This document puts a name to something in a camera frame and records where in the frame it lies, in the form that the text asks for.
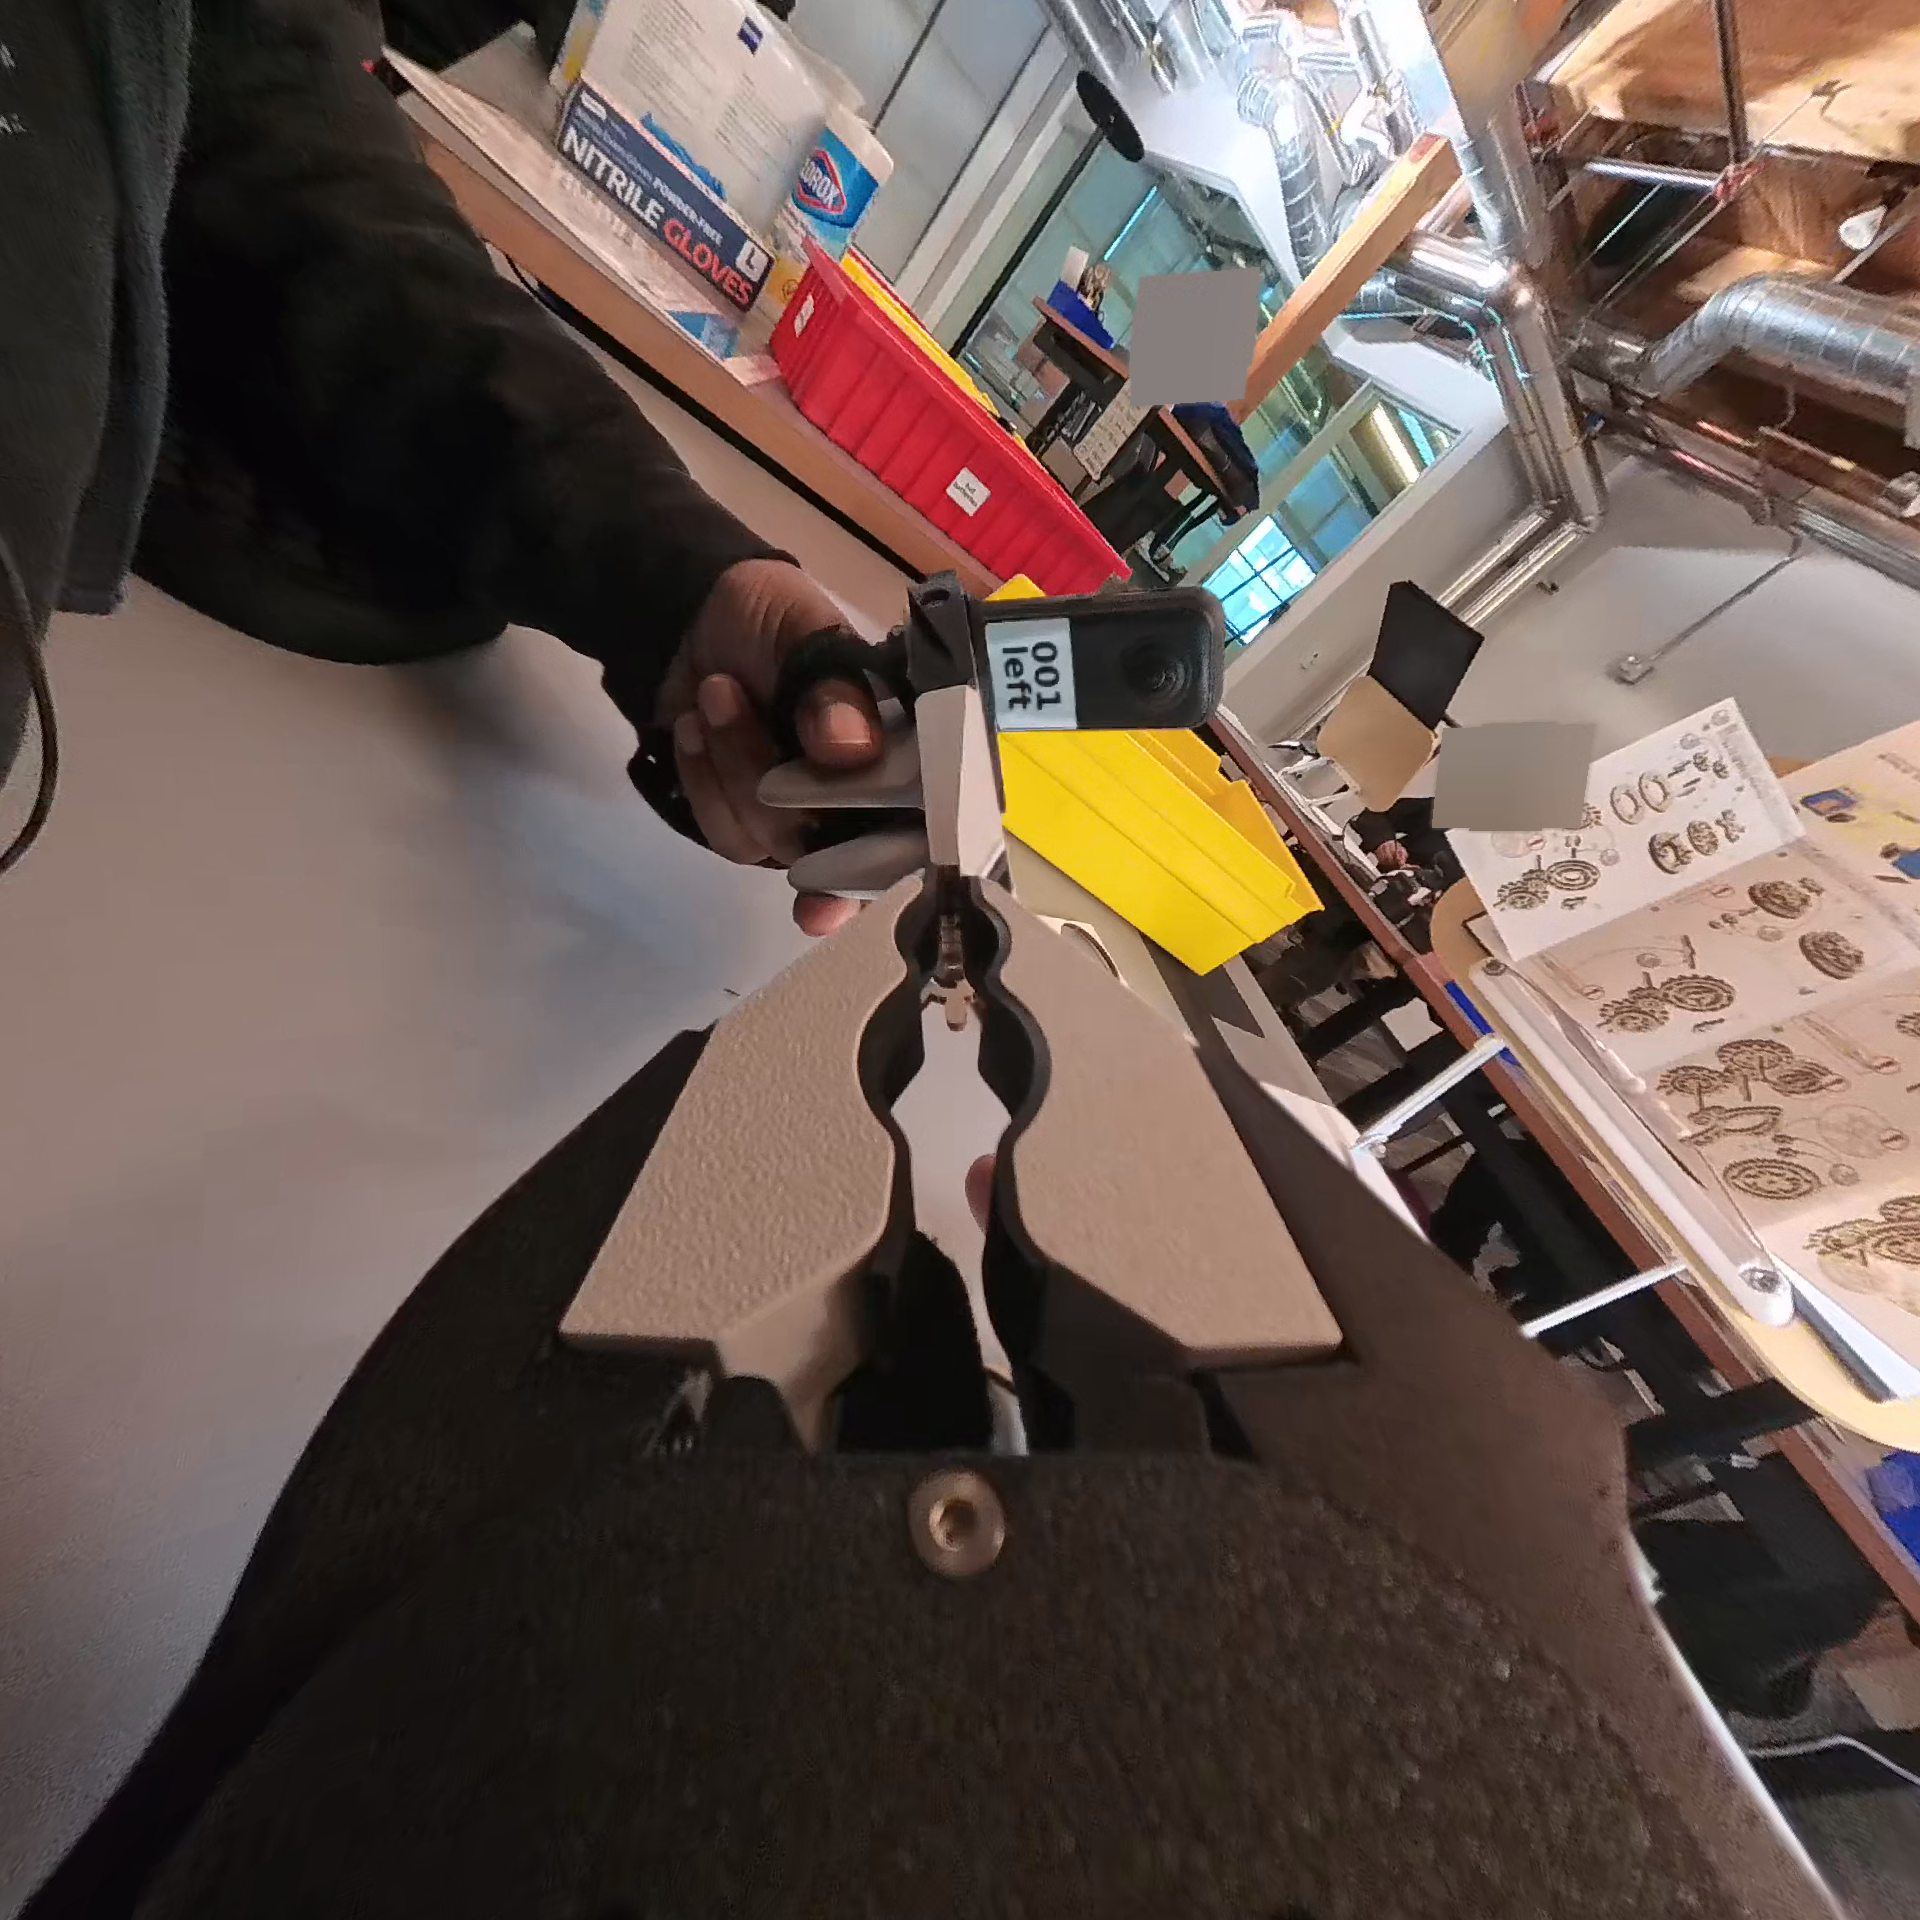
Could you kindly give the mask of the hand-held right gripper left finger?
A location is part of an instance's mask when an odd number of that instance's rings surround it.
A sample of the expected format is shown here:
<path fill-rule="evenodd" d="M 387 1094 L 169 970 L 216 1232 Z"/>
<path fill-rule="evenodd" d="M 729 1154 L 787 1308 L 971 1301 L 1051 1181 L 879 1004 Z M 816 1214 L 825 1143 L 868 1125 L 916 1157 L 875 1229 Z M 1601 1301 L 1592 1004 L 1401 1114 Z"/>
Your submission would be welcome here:
<path fill-rule="evenodd" d="M 868 1354 L 910 1229 L 887 1074 L 919 1066 L 930 878 L 896 882 L 732 1006 L 560 1319 L 585 1353 L 767 1380 L 803 1445 Z"/>

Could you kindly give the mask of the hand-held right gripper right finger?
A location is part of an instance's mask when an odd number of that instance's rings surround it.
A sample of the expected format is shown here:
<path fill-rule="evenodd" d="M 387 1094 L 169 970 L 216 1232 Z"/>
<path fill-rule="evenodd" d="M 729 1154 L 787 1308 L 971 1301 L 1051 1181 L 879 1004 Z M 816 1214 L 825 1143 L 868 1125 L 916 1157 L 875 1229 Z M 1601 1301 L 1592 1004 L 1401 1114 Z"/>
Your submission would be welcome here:
<path fill-rule="evenodd" d="M 1026 1445 L 1204 1448 L 1211 1380 L 1335 1357 L 1203 1050 L 988 879 L 967 983 L 1004 1111 L 984 1288 Z"/>

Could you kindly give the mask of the person's left hand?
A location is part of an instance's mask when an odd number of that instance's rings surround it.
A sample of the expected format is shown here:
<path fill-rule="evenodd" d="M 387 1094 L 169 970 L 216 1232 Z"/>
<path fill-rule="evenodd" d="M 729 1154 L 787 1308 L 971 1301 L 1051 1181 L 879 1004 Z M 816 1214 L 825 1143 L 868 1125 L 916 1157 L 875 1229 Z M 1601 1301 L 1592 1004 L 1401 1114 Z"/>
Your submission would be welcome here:
<path fill-rule="evenodd" d="M 783 759 L 763 724 L 785 655 L 807 636 L 839 631 L 843 609 L 803 567 L 743 560 L 729 567 L 659 688 L 657 720 L 673 728 L 675 765 L 692 822 L 712 852 L 738 865 L 788 868 L 801 857 L 801 815 L 767 806 L 760 788 Z M 880 756 L 880 716 L 864 681 L 823 681 L 799 713 L 801 754 L 825 772 Z M 795 895 L 794 921 L 815 940 L 863 912 L 839 895 Z"/>

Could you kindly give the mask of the slotted yellow plastic bin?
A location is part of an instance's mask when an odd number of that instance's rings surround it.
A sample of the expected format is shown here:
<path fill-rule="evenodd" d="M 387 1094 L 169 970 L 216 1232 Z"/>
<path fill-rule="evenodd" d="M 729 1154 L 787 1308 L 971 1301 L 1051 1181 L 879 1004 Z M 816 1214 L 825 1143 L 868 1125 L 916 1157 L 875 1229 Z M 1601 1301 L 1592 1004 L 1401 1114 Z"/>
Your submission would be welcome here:
<path fill-rule="evenodd" d="M 1194 974 L 1321 909 L 1252 786 L 1196 728 L 999 736 L 1002 817 Z"/>

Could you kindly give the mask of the red plastic bin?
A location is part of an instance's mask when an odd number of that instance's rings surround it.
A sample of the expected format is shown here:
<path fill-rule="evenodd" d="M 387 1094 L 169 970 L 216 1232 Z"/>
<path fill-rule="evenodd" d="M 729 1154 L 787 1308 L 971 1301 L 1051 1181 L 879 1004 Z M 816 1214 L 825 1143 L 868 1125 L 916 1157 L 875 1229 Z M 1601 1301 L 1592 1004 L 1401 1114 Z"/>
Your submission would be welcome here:
<path fill-rule="evenodd" d="M 1131 570 L 886 290 L 807 245 L 774 334 L 799 410 L 995 577 L 1099 591 Z"/>

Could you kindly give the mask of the black and tan panel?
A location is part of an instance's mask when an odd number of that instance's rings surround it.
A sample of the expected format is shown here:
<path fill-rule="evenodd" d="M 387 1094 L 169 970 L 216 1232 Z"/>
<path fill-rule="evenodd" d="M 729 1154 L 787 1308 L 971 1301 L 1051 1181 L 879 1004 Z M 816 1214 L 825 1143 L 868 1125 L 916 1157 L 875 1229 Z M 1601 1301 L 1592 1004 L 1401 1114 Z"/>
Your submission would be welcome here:
<path fill-rule="evenodd" d="M 1374 655 L 1316 730 L 1320 756 L 1344 775 L 1361 808 L 1391 808 L 1433 761 L 1480 649 L 1482 632 L 1424 588 L 1388 588 Z"/>

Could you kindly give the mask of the small yellow plastic bin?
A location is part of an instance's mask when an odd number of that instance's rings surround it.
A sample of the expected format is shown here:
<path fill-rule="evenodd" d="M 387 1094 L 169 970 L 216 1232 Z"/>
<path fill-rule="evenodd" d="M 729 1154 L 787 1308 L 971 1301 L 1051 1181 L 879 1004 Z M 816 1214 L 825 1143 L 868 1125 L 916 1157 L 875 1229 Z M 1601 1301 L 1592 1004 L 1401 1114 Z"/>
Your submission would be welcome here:
<path fill-rule="evenodd" d="M 833 365 L 843 402 L 864 410 L 868 434 L 905 444 L 908 429 L 950 431 L 961 441 L 1004 441 L 1025 454 L 1019 424 L 988 396 L 980 376 L 940 345 L 863 247 L 846 250 L 839 272 L 849 301 Z"/>

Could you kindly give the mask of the white wipes canister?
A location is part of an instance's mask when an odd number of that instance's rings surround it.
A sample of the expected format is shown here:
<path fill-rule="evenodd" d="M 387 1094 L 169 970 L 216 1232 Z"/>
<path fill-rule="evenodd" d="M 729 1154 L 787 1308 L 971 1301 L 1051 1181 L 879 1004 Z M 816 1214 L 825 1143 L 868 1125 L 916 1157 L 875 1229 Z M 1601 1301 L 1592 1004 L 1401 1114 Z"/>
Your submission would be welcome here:
<path fill-rule="evenodd" d="M 846 255 L 895 169 L 891 153 L 859 112 L 839 98 L 830 101 L 823 128 L 775 217 L 785 273 L 794 281 L 803 276 L 816 250 Z"/>

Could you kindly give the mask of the puzzle instruction booklet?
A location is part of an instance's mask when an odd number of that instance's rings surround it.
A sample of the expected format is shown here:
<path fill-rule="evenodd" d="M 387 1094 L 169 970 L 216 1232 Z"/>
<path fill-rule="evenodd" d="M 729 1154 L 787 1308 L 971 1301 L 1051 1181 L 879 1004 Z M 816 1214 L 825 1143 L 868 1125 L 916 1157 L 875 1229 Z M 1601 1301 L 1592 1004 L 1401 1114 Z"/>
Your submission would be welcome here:
<path fill-rule="evenodd" d="M 1762 1322 L 1915 1400 L 1919 724 L 1780 776 L 1727 698 L 1579 797 L 1448 829 L 1480 983 L 1623 1104 Z"/>

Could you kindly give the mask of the blue glove box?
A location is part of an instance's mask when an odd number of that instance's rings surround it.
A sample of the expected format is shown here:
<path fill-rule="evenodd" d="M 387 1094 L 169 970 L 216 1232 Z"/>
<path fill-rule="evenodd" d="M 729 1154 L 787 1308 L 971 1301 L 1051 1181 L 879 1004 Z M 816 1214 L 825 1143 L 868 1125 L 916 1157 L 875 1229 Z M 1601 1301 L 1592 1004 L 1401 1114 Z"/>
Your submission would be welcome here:
<path fill-rule="evenodd" d="M 775 266 L 769 242 L 682 154 L 585 82 L 563 105 L 559 154 L 706 292 L 752 313 Z"/>

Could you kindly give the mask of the instruction booklet on stand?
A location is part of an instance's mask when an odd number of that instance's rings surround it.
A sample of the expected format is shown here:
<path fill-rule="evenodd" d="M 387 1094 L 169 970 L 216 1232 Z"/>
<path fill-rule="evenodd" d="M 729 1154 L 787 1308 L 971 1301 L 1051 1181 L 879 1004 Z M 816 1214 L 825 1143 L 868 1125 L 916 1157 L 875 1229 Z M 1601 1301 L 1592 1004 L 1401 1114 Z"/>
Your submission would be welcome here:
<path fill-rule="evenodd" d="M 1282 829 L 1334 833 L 1326 815 L 1284 778 L 1262 742 L 1223 708 L 1214 733 L 1262 802 L 1278 812 Z M 1710 1218 L 1707 1192 L 1657 1143 L 1628 1106 L 1617 1082 L 1569 1042 L 1566 1031 L 1508 970 L 1482 959 L 1467 978 L 1448 966 L 1442 934 L 1467 945 L 1462 919 L 1433 913 L 1433 952 L 1403 945 L 1392 925 L 1343 870 L 1326 870 L 1303 852 L 1308 873 L 1323 894 L 1338 894 L 1368 925 L 1385 957 L 1422 994 L 1433 1017 L 1466 1047 L 1496 1050 L 1482 1062 L 1491 1085 L 1528 1127 L 1535 1143 L 1554 1158 L 1582 1202 L 1643 1266 L 1676 1263 L 1670 1304 L 1699 1342 L 1718 1337 L 1751 1369 L 1777 1377 L 1818 1416 L 1886 1448 L 1915 1448 L 1915 1398 L 1871 1398 L 1806 1310 L 1772 1326 L 1755 1304 L 1777 1304 L 1788 1281 L 1753 1288 L 1748 1272 L 1769 1269 L 1736 1225 Z"/>

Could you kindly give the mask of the white cardboard box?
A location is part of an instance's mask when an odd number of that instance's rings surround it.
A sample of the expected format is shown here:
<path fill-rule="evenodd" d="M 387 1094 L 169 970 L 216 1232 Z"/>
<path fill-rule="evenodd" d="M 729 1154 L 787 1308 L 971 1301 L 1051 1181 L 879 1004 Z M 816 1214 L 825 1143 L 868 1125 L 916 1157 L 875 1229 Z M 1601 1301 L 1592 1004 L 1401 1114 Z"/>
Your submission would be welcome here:
<path fill-rule="evenodd" d="M 828 90 L 756 5 L 610 1 L 580 72 L 614 153 L 680 166 L 769 233 L 828 118 Z"/>

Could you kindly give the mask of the person's black hoodie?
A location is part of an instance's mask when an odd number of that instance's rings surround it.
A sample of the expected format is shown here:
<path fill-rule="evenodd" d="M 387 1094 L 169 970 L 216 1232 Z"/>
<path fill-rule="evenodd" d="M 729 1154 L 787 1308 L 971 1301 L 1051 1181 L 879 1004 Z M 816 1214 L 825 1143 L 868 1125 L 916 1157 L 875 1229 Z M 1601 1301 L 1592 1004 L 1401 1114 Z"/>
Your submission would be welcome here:
<path fill-rule="evenodd" d="M 153 486 L 193 7 L 2 5 L 6 612 L 111 612 Z"/>

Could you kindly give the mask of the silver air duct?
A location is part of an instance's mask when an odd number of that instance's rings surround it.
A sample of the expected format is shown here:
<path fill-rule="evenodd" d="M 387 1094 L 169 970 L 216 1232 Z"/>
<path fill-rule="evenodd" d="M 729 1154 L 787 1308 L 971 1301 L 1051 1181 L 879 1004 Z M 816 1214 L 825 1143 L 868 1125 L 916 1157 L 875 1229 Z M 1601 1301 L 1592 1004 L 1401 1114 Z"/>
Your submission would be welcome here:
<path fill-rule="evenodd" d="M 1736 279 L 1660 337 L 1587 317 L 1575 361 L 1643 398 L 1691 388 L 1742 357 L 1833 393 L 1895 405 L 1905 444 L 1919 445 L 1915 301 L 1849 284 L 1762 272 Z"/>
<path fill-rule="evenodd" d="M 1528 479 L 1528 510 L 1442 589 L 1476 631 L 1602 522 L 1607 493 L 1575 409 L 1552 313 L 1554 231 L 1526 89 L 1569 5 L 1374 5 L 1388 61 L 1424 133 L 1451 148 L 1474 238 L 1419 224 L 1385 273 L 1419 309 L 1462 322 L 1494 369 Z"/>

